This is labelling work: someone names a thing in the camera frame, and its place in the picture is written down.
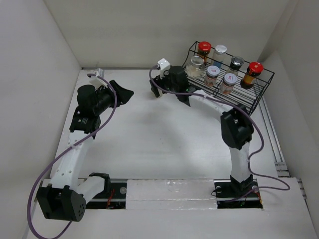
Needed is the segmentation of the wide clear glass jar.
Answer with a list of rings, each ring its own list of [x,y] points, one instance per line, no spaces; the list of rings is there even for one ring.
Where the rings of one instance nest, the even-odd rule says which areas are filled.
[[[199,78],[204,69],[204,59],[200,56],[192,56],[186,65],[186,74],[191,78]]]

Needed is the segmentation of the red lid chili jar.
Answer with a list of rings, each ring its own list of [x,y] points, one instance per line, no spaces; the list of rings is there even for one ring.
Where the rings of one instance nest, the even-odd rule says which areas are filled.
[[[204,60],[204,65],[207,65],[207,60],[208,60],[210,51],[211,51],[211,44],[208,41],[199,42],[197,55]]]
[[[246,74],[241,80],[241,87],[248,90],[254,86],[256,78],[262,73],[264,66],[257,61],[251,62],[247,67]]]

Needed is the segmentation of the black collar pepper shaker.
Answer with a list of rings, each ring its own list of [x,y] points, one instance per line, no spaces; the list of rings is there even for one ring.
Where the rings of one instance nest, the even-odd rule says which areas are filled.
[[[244,64],[244,59],[240,56],[233,56],[231,58],[231,62],[229,65],[229,69],[228,69],[228,73],[232,73],[234,75],[238,75],[240,68],[243,66]]]

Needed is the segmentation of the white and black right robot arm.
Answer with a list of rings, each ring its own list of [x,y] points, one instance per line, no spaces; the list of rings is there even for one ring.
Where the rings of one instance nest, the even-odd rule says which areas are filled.
[[[249,146],[254,132],[253,121],[242,104],[223,102],[188,83],[182,67],[161,70],[150,78],[151,91],[156,97],[160,93],[175,95],[177,99],[192,107],[211,113],[221,125],[221,136],[231,154],[230,181],[216,185],[214,192],[220,198],[241,198],[251,193],[253,174],[249,170]]]

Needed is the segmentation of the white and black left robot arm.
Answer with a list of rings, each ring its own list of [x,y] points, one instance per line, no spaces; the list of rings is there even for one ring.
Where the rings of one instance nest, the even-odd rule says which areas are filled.
[[[36,198],[46,219],[79,222],[86,205],[95,196],[113,194],[110,176],[106,173],[91,173],[81,184],[79,173],[94,132],[100,128],[100,115],[108,108],[115,109],[126,104],[134,92],[111,80],[110,86],[84,85],[77,90],[77,103],[68,143],[70,150],[61,157],[60,164],[46,187],[39,187]]]

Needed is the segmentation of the white lid orange spice jar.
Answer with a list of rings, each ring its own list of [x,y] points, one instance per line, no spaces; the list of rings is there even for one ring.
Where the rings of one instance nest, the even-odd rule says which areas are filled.
[[[206,75],[204,83],[207,86],[213,87],[216,83],[216,80],[219,76],[220,69],[217,66],[211,65],[206,70]]]

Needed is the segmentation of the silver lid blue label shaker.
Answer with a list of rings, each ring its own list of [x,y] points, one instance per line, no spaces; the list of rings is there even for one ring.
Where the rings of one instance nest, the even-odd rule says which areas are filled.
[[[225,45],[216,45],[214,48],[211,65],[221,68],[226,52],[227,47]]]

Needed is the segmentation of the white lid dark spice jar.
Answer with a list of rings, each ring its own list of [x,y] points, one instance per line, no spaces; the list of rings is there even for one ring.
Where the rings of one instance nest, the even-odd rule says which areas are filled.
[[[232,73],[226,73],[223,77],[221,86],[220,86],[220,92],[228,95],[232,92],[235,84],[237,82],[237,76]]]

